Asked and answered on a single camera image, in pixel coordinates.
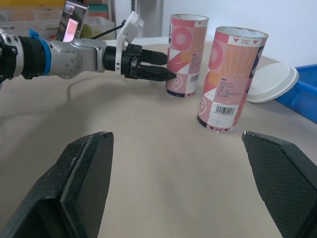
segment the black cable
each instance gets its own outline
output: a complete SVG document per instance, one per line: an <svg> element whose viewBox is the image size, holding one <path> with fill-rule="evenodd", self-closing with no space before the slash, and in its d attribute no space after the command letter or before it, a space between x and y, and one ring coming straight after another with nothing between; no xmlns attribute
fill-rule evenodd
<svg viewBox="0 0 317 238"><path fill-rule="evenodd" d="M113 31L116 31L116 30L122 28L122 27L124 26L124 24L125 24L125 20L123 20L123 22L121 23L121 25L116 26L116 27L114 27L114 28L112 28L112 29L110 29L110 30L108 30L108 31L105 31L105 32L99 34L99 35L96 35L96 36L92 37L91 39L95 40L95 39L97 39L97 38L99 38L99 37L101 37L101 36L104 36L104 35L106 35L106 34L109 34L109 33L113 32Z"/></svg>

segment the barcode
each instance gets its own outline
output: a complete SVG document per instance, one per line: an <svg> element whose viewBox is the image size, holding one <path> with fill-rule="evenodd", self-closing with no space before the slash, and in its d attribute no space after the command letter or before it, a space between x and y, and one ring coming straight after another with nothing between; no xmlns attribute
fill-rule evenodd
<svg viewBox="0 0 317 238"><path fill-rule="evenodd" d="M221 115L232 116L234 112L234 108L226 108L226 107L217 106L215 112Z"/></svg>
<svg viewBox="0 0 317 238"><path fill-rule="evenodd" d="M192 82L195 82L195 81L198 80L198 78L199 78L199 74L196 74L196 75L194 75L194 76L192 76L192 77L190 78L190 82L191 82L191 83L192 83Z"/></svg>

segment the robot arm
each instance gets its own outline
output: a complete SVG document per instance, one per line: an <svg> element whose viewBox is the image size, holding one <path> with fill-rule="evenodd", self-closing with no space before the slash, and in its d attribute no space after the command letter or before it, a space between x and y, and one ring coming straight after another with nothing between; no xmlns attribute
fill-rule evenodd
<svg viewBox="0 0 317 238"><path fill-rule="evenodd" d="M32 31L30 37L0 31L0 83L21 74L26 79L44 75L68 79L83 71L105 70L134 79L166 81L175 78L176 75L165 67L141 64L167 63L166 54L131 44L142 27L143 21L132 12L118 34L117 47L92 39L45 41Z"/></svg>

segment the monitor screen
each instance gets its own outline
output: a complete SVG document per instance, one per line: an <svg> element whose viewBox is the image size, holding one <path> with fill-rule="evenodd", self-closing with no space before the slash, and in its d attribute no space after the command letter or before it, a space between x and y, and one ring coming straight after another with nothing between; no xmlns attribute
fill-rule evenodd
<svg viewBox="0 0 317 238"><path fill-rule="evenodd" d="M88 6L81 3L65 2L56 35L57 41L69 42L80 37L87 9Z"/></svg>

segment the blue ring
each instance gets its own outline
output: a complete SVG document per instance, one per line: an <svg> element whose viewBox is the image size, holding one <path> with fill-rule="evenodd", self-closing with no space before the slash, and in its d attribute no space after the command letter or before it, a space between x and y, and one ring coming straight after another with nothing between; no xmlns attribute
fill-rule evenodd
<svg viewBox="0 0 317 238"><path fill-rule="evenodd" d="M38 39L43 45L44 52L45 52L45 68L42 75L48 75L48 73L51 70L51 64L52 64L52 55L51 55L50 47L45 40L40 38L39 34L36 31L29 29L29 32L30 32L30 37Z"/></svg>

